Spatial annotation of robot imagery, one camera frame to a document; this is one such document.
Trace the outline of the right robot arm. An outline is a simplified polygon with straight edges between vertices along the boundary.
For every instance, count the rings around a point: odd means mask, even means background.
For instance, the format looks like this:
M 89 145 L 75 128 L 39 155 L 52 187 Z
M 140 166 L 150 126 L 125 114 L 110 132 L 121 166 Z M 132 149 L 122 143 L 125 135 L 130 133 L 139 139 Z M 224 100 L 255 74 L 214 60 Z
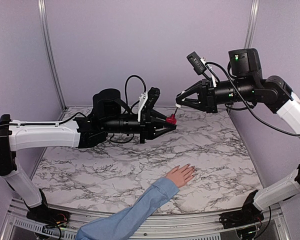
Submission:
M 292 88 L 279 76 L 263 79 L 259 53 L 255 48 L 230 50 L 227 81 L 213 83 L 205 78 L 177 95 L 178 105 L 187 106 L 206 113 L 217 113 L 218 105 L 263 103 L 277 114 L 293 130 L 291 136 L 300 138 L 300 99 Z M 300 164 L 290 175 L 271 186 L 251 192 L 240 210 L 220 215 L 220 222 L 231 221 L 248 224 L 263 210 L 280 201 L 300 194 Z

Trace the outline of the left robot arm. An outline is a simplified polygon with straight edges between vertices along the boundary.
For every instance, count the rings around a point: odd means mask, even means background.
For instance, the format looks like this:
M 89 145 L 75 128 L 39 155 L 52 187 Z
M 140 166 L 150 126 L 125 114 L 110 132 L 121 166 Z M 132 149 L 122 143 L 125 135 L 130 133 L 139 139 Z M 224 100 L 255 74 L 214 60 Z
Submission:
M 53 219 L 42 190 L 34 186 L 18 164 L 17 151 L 31 148 L 93 148 L 107 140 L 108 134 L 139 135 L 140 143 L 153 140 L 177 128 L 175 121 L 154 110 L 160 90 L 152 87 L 139 97 L 138 113 L 114 88 L 104 89 L 92 98 L 88 115 L 76 113 L 63 121 L 30 122 L 0 117 L 0 176 L 23 199 L 29 212 L 43 223 Z

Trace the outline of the mannequin hand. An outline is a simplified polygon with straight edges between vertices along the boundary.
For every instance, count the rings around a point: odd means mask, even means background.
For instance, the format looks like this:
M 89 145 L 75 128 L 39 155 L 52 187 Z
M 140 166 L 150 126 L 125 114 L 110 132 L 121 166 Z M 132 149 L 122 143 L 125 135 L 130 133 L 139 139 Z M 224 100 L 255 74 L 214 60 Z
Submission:
M 195 167 L 189 163 L 180 167 L 179 165 L 170 170 L 165 178 L 171 180 L 178 188 L 185 186 L 195 176 Z

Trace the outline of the blue sleeved forearm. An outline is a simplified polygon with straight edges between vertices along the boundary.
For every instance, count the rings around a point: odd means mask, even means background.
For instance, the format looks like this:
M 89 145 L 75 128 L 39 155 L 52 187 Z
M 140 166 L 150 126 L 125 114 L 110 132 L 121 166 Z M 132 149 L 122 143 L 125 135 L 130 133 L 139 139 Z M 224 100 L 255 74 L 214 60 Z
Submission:
M 155 181 L 132 205 L 109 217 L 93 220 L 79 228 L 77 240 L 127 240 L 159 207 L 179 192 L 172 180 Z

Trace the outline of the white nail polish brush cap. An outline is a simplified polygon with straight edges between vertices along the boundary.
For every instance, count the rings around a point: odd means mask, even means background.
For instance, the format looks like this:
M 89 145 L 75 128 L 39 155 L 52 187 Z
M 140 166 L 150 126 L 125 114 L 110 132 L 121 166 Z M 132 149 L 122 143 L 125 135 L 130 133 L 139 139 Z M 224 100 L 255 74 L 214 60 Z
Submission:
M 180 109 L 182 106 L 180 104 L 175 104 L 175 111 L 174 111 L 174 116 L 176 116 L 178 109 Z

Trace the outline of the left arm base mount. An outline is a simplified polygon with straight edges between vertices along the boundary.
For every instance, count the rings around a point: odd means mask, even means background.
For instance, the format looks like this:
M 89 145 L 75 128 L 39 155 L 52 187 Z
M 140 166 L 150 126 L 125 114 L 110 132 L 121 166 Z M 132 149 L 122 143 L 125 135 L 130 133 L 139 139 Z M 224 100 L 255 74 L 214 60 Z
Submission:
M 70 213 L 68 211 L 50 208 L 48 212 L 34 213 L 28 211 L 26 217 L 36 222 L 41 222 L 49 227 L 66 227 L 69 222 Z

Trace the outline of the red nail polish bottle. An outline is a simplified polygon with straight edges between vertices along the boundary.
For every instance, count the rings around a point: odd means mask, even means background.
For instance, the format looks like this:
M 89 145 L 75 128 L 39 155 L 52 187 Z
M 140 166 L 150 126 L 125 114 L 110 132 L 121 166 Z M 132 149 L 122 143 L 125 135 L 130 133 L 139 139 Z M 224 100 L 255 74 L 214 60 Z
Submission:
M 177 124 L 177 119 L 176 119 L 176 115 L 175 114 L 171 114 L 170 116 L 168 116 L 165 120 L 167 123 L 169 124 L 173 124 L 176 125 Z

